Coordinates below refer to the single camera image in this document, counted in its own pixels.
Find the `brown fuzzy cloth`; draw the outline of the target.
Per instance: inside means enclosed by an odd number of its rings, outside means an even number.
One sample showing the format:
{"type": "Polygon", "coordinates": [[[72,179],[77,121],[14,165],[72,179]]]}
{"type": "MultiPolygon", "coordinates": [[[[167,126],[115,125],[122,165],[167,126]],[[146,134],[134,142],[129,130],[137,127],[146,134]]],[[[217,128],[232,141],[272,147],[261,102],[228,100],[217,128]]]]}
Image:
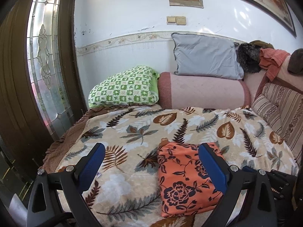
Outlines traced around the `brown fuzzy cloth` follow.
{"type": "Polygon", "coordinates": [[[291,54],[287,70],[291,74],[303,75],[303,48],[291,54]]]}

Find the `green checkered pillow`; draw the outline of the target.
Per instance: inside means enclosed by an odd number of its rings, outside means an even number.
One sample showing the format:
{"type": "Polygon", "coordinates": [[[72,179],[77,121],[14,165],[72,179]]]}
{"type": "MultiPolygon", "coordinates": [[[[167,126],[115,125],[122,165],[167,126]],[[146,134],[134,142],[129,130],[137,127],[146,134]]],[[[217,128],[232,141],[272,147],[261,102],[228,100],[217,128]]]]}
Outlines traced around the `green checkered pillow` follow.
{"type": "Polygon", "coordinates": [[[92,88],[90,108],[101,106],[152,106],[159,100],[160,74],[149,66],[135,66],[111,75],[92,88]]]}

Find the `grey pillow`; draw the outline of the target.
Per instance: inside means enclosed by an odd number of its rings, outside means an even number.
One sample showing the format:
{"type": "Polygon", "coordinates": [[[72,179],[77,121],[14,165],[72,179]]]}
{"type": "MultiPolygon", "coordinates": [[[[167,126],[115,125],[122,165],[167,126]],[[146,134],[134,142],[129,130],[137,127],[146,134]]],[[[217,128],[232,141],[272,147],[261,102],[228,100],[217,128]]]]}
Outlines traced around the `grey pillow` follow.
{"type": "Polygon", "coordinates": [[[243,79],[233,41],[196,34],[172,33],[171,37],[175,44],[176,75],[243,79]]]}

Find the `pink bolster pillow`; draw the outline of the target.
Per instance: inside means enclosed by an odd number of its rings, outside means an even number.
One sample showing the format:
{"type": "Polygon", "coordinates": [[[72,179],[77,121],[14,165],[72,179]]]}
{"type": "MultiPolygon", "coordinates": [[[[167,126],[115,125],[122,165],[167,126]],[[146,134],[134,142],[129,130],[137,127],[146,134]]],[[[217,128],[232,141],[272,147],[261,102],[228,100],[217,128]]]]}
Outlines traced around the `pink bolster pillow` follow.
{"type": "Polygon", "coordinates": [[[158,91],[158,104],[164,109],[199,107],[233,110],[251,104],[249,88],[242,80],[163,72],[158,79],[158,91]]]}

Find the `folded orange cloth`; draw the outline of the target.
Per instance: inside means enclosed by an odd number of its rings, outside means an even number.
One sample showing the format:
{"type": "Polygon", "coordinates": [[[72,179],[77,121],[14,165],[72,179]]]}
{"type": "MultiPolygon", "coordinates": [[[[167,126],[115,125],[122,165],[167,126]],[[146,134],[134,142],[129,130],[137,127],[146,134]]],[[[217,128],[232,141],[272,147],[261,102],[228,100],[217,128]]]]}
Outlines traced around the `folded orange cloth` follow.
{"type": "Polygon", "coordinates": [[[272,48],[260,49],[260,63],[259,66],[266,70],[266,77],[272,82],[278,75],[281,66],[286,58],[290,56],[290,53],[272,48]]]}

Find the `beige light switch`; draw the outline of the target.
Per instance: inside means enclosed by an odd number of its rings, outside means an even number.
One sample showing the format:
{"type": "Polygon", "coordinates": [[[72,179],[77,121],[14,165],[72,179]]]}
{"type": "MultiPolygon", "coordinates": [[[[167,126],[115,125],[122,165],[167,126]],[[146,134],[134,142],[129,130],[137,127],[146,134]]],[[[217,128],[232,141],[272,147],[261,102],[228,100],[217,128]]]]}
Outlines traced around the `beige light switch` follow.
{"type": "Polygon", "coordinates": [[[186,25],[186,17],[184,16],[167,16],[166,17],[166,22],[168,25],[186,25]]]}

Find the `wooden door with glass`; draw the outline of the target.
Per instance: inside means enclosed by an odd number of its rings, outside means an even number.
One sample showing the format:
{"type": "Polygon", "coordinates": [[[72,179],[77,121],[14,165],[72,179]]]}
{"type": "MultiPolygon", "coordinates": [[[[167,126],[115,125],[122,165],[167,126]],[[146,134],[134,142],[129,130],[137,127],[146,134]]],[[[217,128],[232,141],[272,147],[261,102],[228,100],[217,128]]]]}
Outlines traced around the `wooden door with glass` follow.
{"type": "Polygon", "coordinates": [[[76,62],[76,0],[1,0],[2,149],[34,178],[50,145],[86,112],[76,62]]]}

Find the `dark furry blanket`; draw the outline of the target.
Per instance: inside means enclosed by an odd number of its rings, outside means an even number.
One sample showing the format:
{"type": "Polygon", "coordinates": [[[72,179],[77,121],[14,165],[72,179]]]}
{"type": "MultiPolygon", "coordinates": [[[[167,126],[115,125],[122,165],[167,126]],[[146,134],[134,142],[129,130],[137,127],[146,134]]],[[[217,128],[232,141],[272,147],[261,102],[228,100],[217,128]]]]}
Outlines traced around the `dark furry blanket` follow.
{"type": "Polygon", "coordinates": [[[237,61],[245,73],[258,73],[261,71],[260,49],[258,45],[250,43],[240,44],[237,51],[237,61]]]}

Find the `orange floral garment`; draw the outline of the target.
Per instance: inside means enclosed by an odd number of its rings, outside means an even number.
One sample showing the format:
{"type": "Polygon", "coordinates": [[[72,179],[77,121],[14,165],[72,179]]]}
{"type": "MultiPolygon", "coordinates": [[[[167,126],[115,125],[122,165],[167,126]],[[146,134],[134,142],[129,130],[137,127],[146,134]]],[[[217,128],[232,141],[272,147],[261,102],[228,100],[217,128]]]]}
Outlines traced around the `orange floral garment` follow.
{"type": "Polygon", "coordinates": [[[222,193],[199,159],[199,145],[163,139],[157,150],[162,217],[183,217],[211,211],[222,193]]]}

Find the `striped beige cushion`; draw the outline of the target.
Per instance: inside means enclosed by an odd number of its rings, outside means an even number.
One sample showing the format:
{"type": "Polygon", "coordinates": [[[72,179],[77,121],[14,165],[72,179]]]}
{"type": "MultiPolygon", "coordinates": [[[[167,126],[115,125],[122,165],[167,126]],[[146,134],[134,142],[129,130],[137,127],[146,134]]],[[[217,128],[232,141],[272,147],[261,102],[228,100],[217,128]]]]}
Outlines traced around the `striped beige cushion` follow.
{"type": "Polygon", "coordinates": [[[296,162],[302,159],[302,94],[266,83],[254,100],[252,109],[284,139],[296,162]]]}

